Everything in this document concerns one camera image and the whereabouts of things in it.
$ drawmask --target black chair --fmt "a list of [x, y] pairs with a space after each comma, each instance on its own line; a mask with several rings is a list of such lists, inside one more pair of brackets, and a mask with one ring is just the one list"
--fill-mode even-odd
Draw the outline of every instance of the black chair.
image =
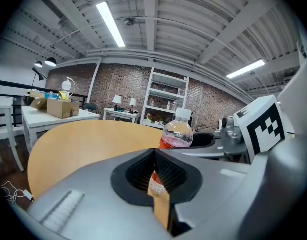
[[98, 106], [96, 104], [93, 104], [93, 103], [86, 103], [85, 105], [83, 105], [82, 109], [83, 110], [89, 110], [92, 113], [97, 113]]

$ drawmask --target white shelf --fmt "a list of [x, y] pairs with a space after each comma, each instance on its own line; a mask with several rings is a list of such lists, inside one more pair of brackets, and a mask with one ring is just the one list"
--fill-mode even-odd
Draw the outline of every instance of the white shelf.
[[164, 126], [162, 125], [157, 125], [157, 124], [154, 124], [154, 123], [150, 123], [150, 122], [142, 122], [141, 123], [143, 126], [150, 126], [150, 127], [155, 127], [155, 128], [159, 128], [159, 129], [163, 129], [165, 128]]
[[179, 79], [173, 76], [153, 72], [152, 82], [156, 84], [174, 87], [174, 88], [180, 88], [180, 87], [184, 87], [184, 85], [187, 83], [187, 80], [183, 80], [183, 79]]
[[165, 99], [172, 100], [172, 101], [174, 101], [176, 99], [184, 99], [185, 98], [184, 96], [173, 94], [173, 93], [163, 91], [163, 90], [157, 90], [157, 89], [150, 88], [149, 91], [150, 91], [150, 93], [149, 93], [150, 95], [165, 98]]
[[167, 113], [171, 113], [171, 114], [175, 114], [176, 111], [172, 111], [172, 110], [167, 110], [164, 108], [160, 108], [160, 107], [155, 107], [155, 106], [145, 106], [147, 109], [151, 109], [151, 110], [158, 110], [158, 111], [163, 111], [163, 112], [167, 112]]

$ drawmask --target yellow table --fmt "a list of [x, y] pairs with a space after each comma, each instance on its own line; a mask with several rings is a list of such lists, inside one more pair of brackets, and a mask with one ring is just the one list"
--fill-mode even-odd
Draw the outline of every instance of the yellow table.
[[[44, 134], [32, 149], [28, 164], [31, 192], [37, 199], [81, 167], [157, 148], [161, 136], [161, 130], [120, 121], [77, 121], [58, 126]], [[166, 228], [169, 195], [154, 198], [154, 203], [155, 215]]]

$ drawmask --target red liquid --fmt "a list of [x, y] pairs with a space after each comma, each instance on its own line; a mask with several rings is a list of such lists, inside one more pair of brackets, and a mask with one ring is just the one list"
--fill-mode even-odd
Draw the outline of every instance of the red liquid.
[[[166, 149], [173, 149], [173, 148], [177, 148], [176, 146], [173, 146], [173, 145], [170, 145], [169, 143], [165, 142], [163, 140], [163, 138], [160, 139], [160, 143], [159, 143], [159, 149], [162, 149], [162, 150], [166, 150]], [[161, 180], [159, 179], [157, 173], [154, 171], [153, 174], [152, 174], [152, 179], [160, 184], [160, 185], [163, 185], [163, 183], [161, 182]]]

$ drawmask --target wooden floor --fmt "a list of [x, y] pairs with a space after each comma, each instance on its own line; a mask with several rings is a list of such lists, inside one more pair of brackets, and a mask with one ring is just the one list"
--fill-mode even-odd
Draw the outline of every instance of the wooden floor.
[[[9, 140], [0, 140], [0, 156], [2, 160], [0, 163], [0, 185], [3, 185], [9, 181], [16, 189], [23, 191], [28, 190], [31, 193], [27, 175], [29, 153], [27, 150], [25, 137], [23, 135], [17, 136], [15, 140], [17, 142], [17, 152], [23, 165], [24, 171], [20, 172], [17, 166], [12, 150], [10, 148]], [[14, 193], [15, 190], [9, 183], [5, 187], [10, 190], [11, 194]], [[28, 209], [30, 203], [31, 202], [26, 197], [17, 198], [17, 204], [24, 210]]]

